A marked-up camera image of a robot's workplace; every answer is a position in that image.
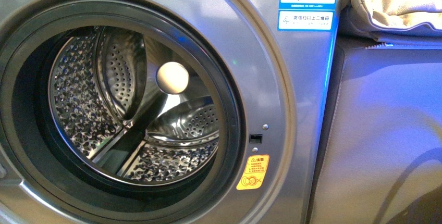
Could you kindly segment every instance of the energy label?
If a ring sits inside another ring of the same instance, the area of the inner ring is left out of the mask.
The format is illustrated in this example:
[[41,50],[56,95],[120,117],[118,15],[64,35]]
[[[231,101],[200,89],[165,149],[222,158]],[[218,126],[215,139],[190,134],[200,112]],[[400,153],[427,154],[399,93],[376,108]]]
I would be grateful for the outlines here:
[[336,0],[280,0],[278,30],[332,29]]

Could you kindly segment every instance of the yellow warning label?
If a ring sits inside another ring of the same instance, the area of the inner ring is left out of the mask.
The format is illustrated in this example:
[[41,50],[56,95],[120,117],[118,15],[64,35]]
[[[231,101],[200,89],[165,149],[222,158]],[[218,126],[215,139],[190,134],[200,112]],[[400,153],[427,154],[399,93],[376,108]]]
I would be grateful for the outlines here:
[[261,187],[267,172],[269,155],[252,155],[247,159],[244,173],[236,186],[237,190],[257,189]]

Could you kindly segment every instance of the stainless steel drum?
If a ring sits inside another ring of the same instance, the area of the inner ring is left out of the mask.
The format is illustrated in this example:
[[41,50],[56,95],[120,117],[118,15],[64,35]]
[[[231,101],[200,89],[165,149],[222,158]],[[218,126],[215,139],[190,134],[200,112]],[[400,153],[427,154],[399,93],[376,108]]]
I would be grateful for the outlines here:
[[[156,79],[172,60],[190,74],[178,95],[164,93]],[[136,185],[183,180],[208,163],[219,138],[214,103],[189,67],[154,39],[94,27],[71,37],[55,58],[52,117],[70,149],[99,173]],[[131,144],[116,148],[122,142]]]

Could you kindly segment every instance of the pillow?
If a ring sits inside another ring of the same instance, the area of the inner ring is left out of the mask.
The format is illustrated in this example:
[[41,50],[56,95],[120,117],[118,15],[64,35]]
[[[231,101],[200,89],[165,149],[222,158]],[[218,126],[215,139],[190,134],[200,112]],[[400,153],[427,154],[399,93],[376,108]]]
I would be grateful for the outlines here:
[[442,0],[341,2],[340,33],[380,42],[442,45]]

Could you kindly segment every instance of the front-loading washing machine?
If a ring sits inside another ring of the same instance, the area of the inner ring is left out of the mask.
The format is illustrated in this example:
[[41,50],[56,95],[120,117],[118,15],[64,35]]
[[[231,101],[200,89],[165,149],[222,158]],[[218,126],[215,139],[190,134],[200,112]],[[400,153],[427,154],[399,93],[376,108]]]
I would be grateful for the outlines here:
[[338,0],[0,0],[5,223],[300,223]]

